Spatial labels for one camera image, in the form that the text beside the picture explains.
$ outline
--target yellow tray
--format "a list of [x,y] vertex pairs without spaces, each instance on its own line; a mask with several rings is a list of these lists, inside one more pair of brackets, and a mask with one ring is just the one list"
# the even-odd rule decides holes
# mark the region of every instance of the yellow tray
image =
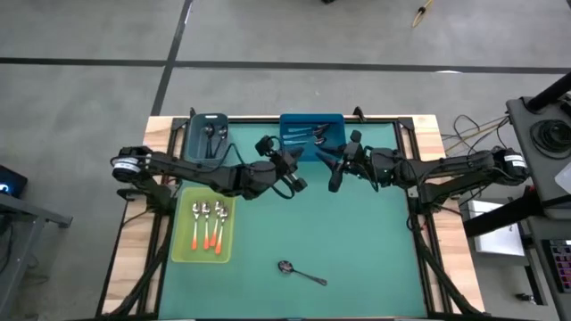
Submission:
[[[214,204],[216,201],[224,202],[224,206],[228,208],[228,218],[224,222],[222,233],[222,248],[219,255],[215,253],[215,245],[209,246],[208,250],[204,249],[205,234],[205,217],[201,214],[198,218],[196,230],[196,250],[192,249],[194,236],[194,202],[208,202],[211,205],[211,213],[208,220],[208,236],[211,244],[213,237],[216,218],[218,217]],[[213,192],[210,188],[204,187],[187,187],[180,196],[177,210],[177,220],[175,225],[174,245],[172,247],[171,258],[174,262],[179,263],[227,263],[232,253],[232,241],[234,239],[234,207],[236,198],[225,197],[221,194]],[[220,232],[220,223],[218,224],[218,233],[216,234],[216,242]]]

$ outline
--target black floor stripe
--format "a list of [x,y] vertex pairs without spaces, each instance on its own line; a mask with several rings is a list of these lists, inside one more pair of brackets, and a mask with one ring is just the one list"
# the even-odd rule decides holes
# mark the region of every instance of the black floor stripe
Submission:
[[0,64],[29,64],[55,66],[119,66],[119,67],[162,67],[162,60],[122,60],[122,59],[61,59],[61,58],[12,58],[0,57]]
[[162,72],[161,82],[159,83],[159,88],[157,89],[157,95],[154,97],[151,116],[159,116],[161,114],[162,103],[164,102],[164,96],[167,94],[170,75],[172,74],[175,60],[177,59],[178,49],[180,48],[180,43],[182,42],[182,35],[185,33],[186,19],[190,15],[190,5],[192,2],[193,0],[185,0],[185,3],[182,6],[180,18],[178,18],[177,30],[175,31],[175,36],[172,39],[172,45],[170,45],[167,64],[164,67],[164,71]]
[[207,62],[177,61],[176,68],[221,69],[221,70],[345,70],[345,71],[405,71],[437,72],[457,71],[461,73],[489,74],[567,74],[571,68],[563,67],[492,67],[492,66],[444,66],[444,65],[395,65],[370,63],[328,63],[328,62]]

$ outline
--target blue bin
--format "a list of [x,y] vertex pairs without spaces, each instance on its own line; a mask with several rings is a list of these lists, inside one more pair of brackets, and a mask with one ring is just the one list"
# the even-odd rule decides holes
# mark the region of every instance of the blue bin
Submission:
[[[321,146],[336,148],[346,144],[345,119],[342,114],[283,114],[279,118],[279,137],[285,144],[285,149],[290,151],[296,147],[303,147],[303,154],[299,161],[319,161],[315,155],[319,148],[314,144],[316,137],[309,134],[311,128],[329,124],[329,129],[322,135],[326,142]],[[291,144],[291,142],[303,142],[304,144]]]
[[[214,152],[219,144],[216,154],[212,158],[206,158],[206,149],[209,143],[208,136],[204,128],[212,124],[214,127],[214,136],[211,138],[211,151]],[[228,128],[228,116],[222,113],[204,113],[196,114],[190,119],[190,126],[187,130],[186,138],[186,155],[187,161],[207,165],[217,166],[224,156],[224,152],[228,148],[228,136],[221,139],[219,131],[226,126]]]

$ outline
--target wooden table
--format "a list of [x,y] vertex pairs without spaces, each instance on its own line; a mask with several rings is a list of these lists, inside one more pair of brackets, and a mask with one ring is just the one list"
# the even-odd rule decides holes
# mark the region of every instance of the wooden table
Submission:
[[[423,161],[431,161],[445,157],[442,138],[436,122],[435,115],[413,115],[413,116],[368,116],[379,118],[399,118],[411,117],[414,120],[415,133],[417,138],[420,158]],[[154,151],[167,151],[170,136],[170,127],[173,117],[151,117],[148,120],[144,144]],[[179,154],[182,139],[178,139],[175,155]],[[405,149],[410,153],[410,141],[405,139]],[[444,204],[448,208],[457,210],[456,202],[447,201]],[[145,210],[145,199],[137,199],[130,202],[126,209],[125,219],[129,219]],[[161,224],[160,240],[166,230],[167,218],[163,218]],[[124,226],[120,234],[115,259],[112,265],[112,272],[109,279],[108,288],[103,302],[103,313],[113,311],[142,275],[145,267],[145,258],[149,245],[149,237],[153,223],[153,215],[144,215],[141,218],[129,222]],[[464,227],[461,217],[447,211],[434,214],[434,224],[438,237],[438,243],[443,258],[443,266],[446,273],[456,284],[460,292],[468,299],[475,308],[484,311],[484,304],[480,294],[480,289],[476,279],[474,264],[468,248],[468,241],[464,234]],[[430,281],[434,296],[436,310],[442,310],[440,293],[437,282],[432,272]],[[147,299],[147,310],[152,311],[156,300],[157,283],[159,273],[155,273],[151,282],[151,293]]]

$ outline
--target gray floor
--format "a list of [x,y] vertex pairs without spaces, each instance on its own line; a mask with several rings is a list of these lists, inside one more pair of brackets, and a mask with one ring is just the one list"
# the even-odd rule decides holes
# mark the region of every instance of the gray floor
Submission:
[[[422,3],[195,0],[177,59],[569,66],[571,10],[564,0],[441,0],[412,30]],[[182,4],[4,0],[0,57],[164,60]],[[121,146],[141,143],[161,74],[162,68],[0,65],[0,163],[29,177],[28,200],[75,217],[69,231],[50,228],[44,236],[39,272],[50,280],[22,289],[20,313],[45,320],[94,315],[124,206],[108,160]],[[175,69],[161,115],[186,115],[191,106],[244,115],[350,112],[359,105],[371,114],[436,114],[450,133],[458,114],[479,122],[500,117],[506,100],[535,95],[559,77]],[[517,149],[509,126],[501,137]],[[497,143],[491,136],[480,148]],[[521,187],[493,186],[484,195],[520,193]],[[527,289],[522,268],[478,257],[475,263],[488,312],[557,319],[552,305],[512,298]]]

